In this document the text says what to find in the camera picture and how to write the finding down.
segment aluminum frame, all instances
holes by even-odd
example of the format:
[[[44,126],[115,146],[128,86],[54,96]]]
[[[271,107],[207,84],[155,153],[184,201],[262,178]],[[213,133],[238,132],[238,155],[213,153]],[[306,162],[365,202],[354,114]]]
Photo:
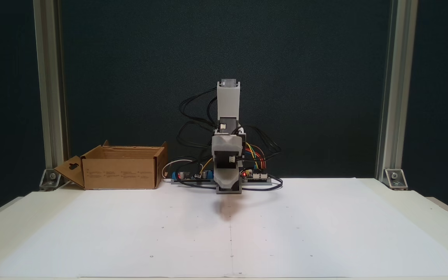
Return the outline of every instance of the aluminum frame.
[[[34,0],[37,67],[46,169],[70,157],[59,0]]]
[[[375,178],[402,168],[418,0],[393,0]]]

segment box flap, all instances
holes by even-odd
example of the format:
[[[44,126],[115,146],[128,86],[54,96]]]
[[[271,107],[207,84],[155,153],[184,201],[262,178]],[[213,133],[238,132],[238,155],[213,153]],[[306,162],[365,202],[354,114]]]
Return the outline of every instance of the box flap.
[[[167,142],[163,142],[162,147],[156,152],[153,156],[155,159],[154,169],[155,169],[155,187],[158,186],[158,183],[162,180],[162,168],[169,161],[169,150],[167,146]]]
[[[78,184],[84,188],[84,177],[82,175],[81,159],[75,156],[62,165],[55,168],[55,170],[68,178],[70,181]]]

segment metal bracket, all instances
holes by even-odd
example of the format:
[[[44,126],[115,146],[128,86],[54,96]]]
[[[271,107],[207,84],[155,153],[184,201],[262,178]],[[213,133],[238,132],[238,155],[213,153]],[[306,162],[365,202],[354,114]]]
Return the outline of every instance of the metal bracket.
[[[44,170],[39,183],[39,191],[51,191],[65,184],[64,177],[55,170]]]
[[[409,190],[403,170],[385,170],[383,183],[391,190]]]

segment yellow wire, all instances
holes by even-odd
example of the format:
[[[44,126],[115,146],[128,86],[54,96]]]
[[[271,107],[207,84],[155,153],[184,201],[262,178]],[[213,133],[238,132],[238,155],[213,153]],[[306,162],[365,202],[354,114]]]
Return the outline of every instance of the yellow wire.
[[[212,161],[212,159],[209,159],[205,165],[201,168],[201,171],[199,172],[199,175],[201,176],[201,174],[203,173],[203,170],[205,170],[205,167]]]
[[[248,145],[248,147],[250,148],[250,151],[251,151],[251,153],[252,153],[252,157],[254,158],[254,159],[256,159],[256,154],[255,154],[255,151],[254,151],[254,149],[252,149],[252,146],[250,146],[250,144],[247,142],[247,145]],[[257,165],[257,162],[255,161],[255,168],[257,168],[258,169],[258,165]]]
[[[265,154],[264,154],[264,152],[262,151],[262,149],[260,149],[258,146],[256,146],[256,145],[251,145],[250,144],[250,146],[253,146],[253,147],[256,147],[261,153],[262,153],[262,157],[264,157],[265,156]],[[260,164],[260,166],[263,166],[263,168],[266,168],[266,164],[265,164],[265,161],[263,161],[261,164]]]

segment black cable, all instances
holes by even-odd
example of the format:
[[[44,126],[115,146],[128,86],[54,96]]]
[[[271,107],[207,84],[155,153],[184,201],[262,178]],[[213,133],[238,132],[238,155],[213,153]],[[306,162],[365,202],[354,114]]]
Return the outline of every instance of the black cable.
[[[210,90],[204,91],[202,93],[196,94],[190,98],[183,100],[181,103],[179,103],[179,111],[181,112],[181,114],[183,114],[183,116],[188,117],[189,119],[192,119],[196,122],[201,122],[201,123],[204,123],[204,124],[214,127],[215,124],[213,124],[211,121],[207,121],[206,119],[204,119],[202,117],[194,117],[194,116],[188,115],[186,113],[186,106],[188,106],[188,104],[191,103],[192,101],[194,101],[195,99],[197,99],[205,94],[208,94],[210,92],[213,92],[216,89],[217,89],[217,87],[214,87]]]
[[[178,181],[179,183],[181,183],[181,184],[183,184],[183,185],[186,185],[186,186],[189,186],[189,187],[193,187],[193,188],[213,189],[213,190],[215,190],[215,187],[206,187],[206,186],[200,186],[200,185],[188,184],[188,183],[183,182],[183,181],[179,178],[178,174],[179,174],[179,170],[181,169],[181,167],[183,167],[183,166],[185,166],[185,165],[190,165],[190,164],[192,164],[192,163],[197,163],[197,161],[198,161],[198,160],[196,159],[196,160],[194,160],[194,161],[190,161],[189,163],[185,163],[185,164],[183,164],[183,165],[179,165],[179,167],[176,168],[176,181]]]
[[[214,119],[212,119],[212,116],[210,115],[210,107],[212,106],[212,103],[214,103],[217,100],[217,97],[214,97],[208,105],[206,106],[206,116],[208,117],[208,120],[215,126],[216,123],[214,122]]]
[[[272,176],[271,174],[268,174],[269,177],[279,182],[279,184],[272,186],[267,189],[250,189],[250,188],[241,188],[242,190],[252,190],[252,191],[271,191],[271,190],[277,190],[281,189],[283,187],[283,180],[279,179],[278,177]]]
[[[281,153],[281,147],[279,147],[279,145],[277,145],[276,142],[274,142],[265,132],[263,132],[261,129],[257,128],[256,126],[249,126],[249,125],[238,126],[236,129],[233,130],[233,132],[231,132],[231,134],[237,133],[240,128],[251,128],[258,134],[258,136],[260,137],[260,140],[266,147],[266,150],[270,152],[270,154],[267,154],[267,155],[263,154],[263,161],[267,161],[268,159],[274,157],[276,154]],[[239,159],[239,160],[240,161],[253,161],[253,162],[257,161],[256,159],[255,160]]]
[[[199,122],[188,121],[185,124],[183,124],[183,126],[179,129],[179,132],[177,133],[177,136],[176,136],[177,142],[186,147],[193,147],[193,148],[198,148],[198,149],[211,149],[212,146],[210,146],[210,145],[203,145],[200,143],[190,142],[188,140],[184,140],[181,138],[181,133],[183,132],[183,130],[191,124],[196,125],[202,129],[205,129],[206,131],[210,131],[213,133],[213,131],[211,129],[206,128],[205,126],[202,126]]]
[[[201,188],[201,189],[213,189],[215,190],[217,187],[207,187],[207,186],[201,186],[201,185],[194,185],[194,184],[188,184],[183,182],[178,174],[179,174],[179,170],[181,169],[181,167],[185,166],[185,165],[190,165],[192,163],[197,163],[197,160],[195,161],[191,161],[189,163],[185,163],[183,165],[180,165],[179,167],[176,168],[176,181],[178,181],[179,183],[185,185],[185,186],[189,186],[189,187],[193,187],[193,188]],[[256,188],[241,188],[242,190],[249,190],[249,191],[272,191],[272,190],[277,190],[277,189],[281,189],[283,187],[283,180],[279,179],[278,177],[272,176],[271,174],[268,174],[269,177],[271,177],[272,179],[276,180],[279,182],[279,184],[272,186],[270,188],[265,188],[265,189],[256,189]]]

